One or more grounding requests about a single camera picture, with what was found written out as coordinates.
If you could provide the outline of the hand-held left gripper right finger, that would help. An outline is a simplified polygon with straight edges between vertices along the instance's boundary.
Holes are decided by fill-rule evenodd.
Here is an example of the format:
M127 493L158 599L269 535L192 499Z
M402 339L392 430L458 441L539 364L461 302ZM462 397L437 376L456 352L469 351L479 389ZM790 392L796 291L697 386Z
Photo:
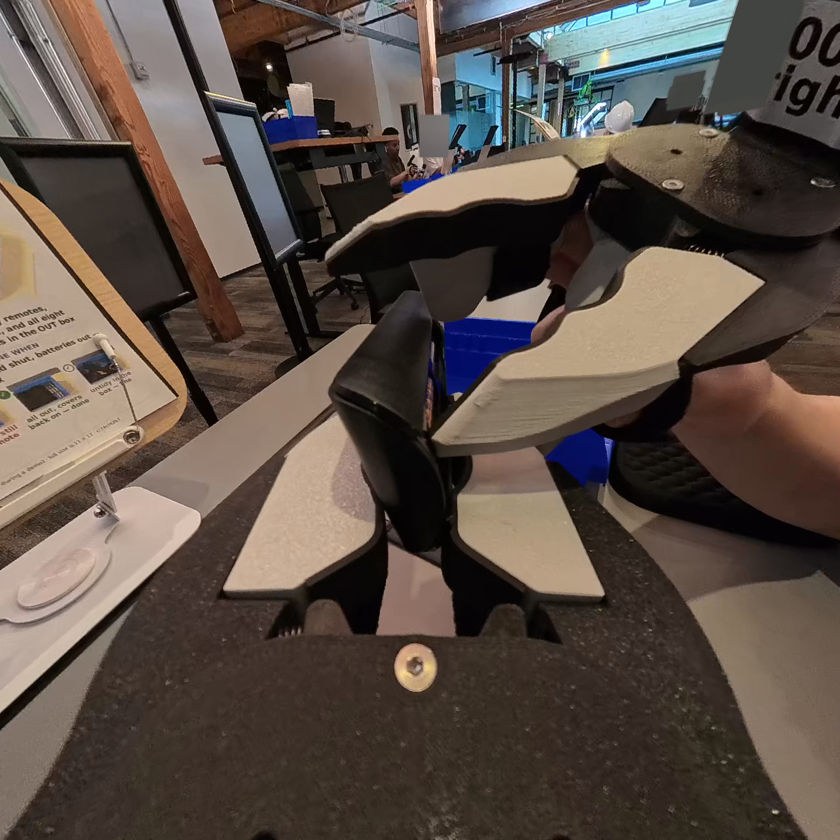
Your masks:
M459 636L480 633L498 606L533 626L546 605L600 605L595 571L545 458L535 448L474 455L441 546Z

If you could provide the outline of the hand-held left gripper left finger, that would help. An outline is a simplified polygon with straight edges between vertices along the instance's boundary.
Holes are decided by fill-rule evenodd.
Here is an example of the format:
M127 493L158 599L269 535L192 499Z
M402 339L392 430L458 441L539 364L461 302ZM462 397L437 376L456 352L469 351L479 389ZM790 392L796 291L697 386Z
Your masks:
M301 611L331 600L354 633L375 634L387 574L385 514L342 420L328 417L284 455L224 594Z

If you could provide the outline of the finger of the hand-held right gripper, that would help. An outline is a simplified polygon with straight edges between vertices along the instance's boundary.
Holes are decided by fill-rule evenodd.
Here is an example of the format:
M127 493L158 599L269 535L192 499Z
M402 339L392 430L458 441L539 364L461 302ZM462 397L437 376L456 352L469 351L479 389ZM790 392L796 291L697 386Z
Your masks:
M501 299L539 287L574 208L564 156L447 175L355 225L325 257L332 274L410 267L425 299Z
M638 410L679 378L679 360L763 281L716 255L653 247L606 301L566 314L543 341L502 356L431 435L443 457L556 445Z

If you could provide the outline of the black remote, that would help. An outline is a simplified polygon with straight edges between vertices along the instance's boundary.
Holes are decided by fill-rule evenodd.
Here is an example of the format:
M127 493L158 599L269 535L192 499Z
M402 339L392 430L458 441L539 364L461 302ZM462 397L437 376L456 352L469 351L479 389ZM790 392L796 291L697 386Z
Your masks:
M444 330L419 291L404 292L381 316L329 396L404 549L440 548L471 458L440 457L431 441L431 427L454 401L446 391Z

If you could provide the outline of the person's right forearm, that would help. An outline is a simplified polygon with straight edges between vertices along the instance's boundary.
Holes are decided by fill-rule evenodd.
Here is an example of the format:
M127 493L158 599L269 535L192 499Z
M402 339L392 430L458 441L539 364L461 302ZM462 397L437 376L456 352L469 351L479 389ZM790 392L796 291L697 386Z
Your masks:
M772 375L740 428L719 438L709 471L748 504L797 527L838 539L839 401L808 395Z

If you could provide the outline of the person's right hand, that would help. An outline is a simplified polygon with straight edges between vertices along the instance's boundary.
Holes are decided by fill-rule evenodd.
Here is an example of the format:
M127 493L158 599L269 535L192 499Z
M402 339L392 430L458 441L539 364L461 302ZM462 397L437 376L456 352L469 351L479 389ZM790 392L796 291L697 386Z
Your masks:
M547 273L551 293L531 341L544 339L564 318L568 288L582 277L592 248L591 226L585 214L578 213L552 246ZM703 371L682 389L688 395L685 409L668 431L708 469L715 457L727 459L730 448L745 448L753 428L789 391L765 361Z

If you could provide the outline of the blue plastic bin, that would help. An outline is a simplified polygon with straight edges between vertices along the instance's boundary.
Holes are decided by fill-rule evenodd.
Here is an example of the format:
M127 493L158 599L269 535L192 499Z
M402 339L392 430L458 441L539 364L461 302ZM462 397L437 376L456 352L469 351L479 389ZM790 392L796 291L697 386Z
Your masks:
M504 353L530 342L535 322L466 318L444 325L447 392L465 392L487 366ZM607 483L613 441L592 430L566 437L547 455L582 487Z

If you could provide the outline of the wooden background desk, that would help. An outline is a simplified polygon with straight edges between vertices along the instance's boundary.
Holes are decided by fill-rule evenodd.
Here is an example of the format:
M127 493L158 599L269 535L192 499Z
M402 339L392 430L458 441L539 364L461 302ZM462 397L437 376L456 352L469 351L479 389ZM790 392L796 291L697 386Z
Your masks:
M231 141L225 152L203 158L204 164L227 165L236 161L244 167L244 161L254 154L256 158L271 156L277 165L289 163L300 171L378 165L385 157L385 144L392 140L391 135L379 134L270 143L256 129L249 133L256 138Z

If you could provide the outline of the blue storage box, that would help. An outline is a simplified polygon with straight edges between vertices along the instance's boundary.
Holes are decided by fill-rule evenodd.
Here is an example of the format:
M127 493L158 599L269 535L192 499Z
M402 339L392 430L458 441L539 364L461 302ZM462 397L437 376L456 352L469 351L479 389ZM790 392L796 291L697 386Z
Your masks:
M315 117L295 116L264 121L263 129L269 144L316 140L319 126Z

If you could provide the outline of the black display panel stand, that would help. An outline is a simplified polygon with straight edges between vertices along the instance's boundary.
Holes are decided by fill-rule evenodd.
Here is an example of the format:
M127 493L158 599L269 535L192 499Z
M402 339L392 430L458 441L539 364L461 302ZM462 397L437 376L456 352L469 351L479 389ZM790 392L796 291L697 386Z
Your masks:
M204 93L204 100L222 163L294 350L293 358L277 366L276 378L280 378L312 356L307 328L314 328L317 336L321 334L298 263L303 249L299 226L257 106L209 91Z

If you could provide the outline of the instruction sheet on stand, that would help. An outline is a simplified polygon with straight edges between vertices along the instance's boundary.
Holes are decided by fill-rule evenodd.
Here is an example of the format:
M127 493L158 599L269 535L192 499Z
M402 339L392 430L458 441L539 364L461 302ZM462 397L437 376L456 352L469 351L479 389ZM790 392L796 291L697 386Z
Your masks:
M2 718L198 530L107 472L182 417L182 375L45 204L2 181L1 529L92 484L90 509L1 572Z

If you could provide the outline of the black pole stand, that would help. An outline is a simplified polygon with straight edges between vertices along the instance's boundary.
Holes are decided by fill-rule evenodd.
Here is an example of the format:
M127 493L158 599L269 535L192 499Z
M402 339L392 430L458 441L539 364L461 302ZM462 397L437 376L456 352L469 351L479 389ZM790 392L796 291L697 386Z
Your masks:
M204 111L208 126L217 140L217 116L214 106L207 98L209 86L200 60L195 51L193 41L189 35L185 20L177 1L163 1L164 10L170 20L177 45L181 51L187 71L196 90L198 99Z

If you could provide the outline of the wooden pillar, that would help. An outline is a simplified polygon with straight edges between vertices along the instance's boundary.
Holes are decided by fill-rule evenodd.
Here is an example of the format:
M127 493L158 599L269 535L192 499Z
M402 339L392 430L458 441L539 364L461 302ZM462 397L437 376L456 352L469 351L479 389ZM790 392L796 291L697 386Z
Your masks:
M107 26L93 1L51 1L111 126L137 152L164 220L197 294L198 311L211 337L228 342L244 334L225 293L151 123Z

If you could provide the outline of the black floor sign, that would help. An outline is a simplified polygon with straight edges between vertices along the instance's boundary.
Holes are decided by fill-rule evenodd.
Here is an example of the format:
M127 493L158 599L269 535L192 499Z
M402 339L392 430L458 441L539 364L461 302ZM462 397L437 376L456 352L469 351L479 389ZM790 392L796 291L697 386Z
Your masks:
M164 324L197 294L132 144L3 136L1 156L13 180L58 217L151 328L196 410L214 425L214 408Z

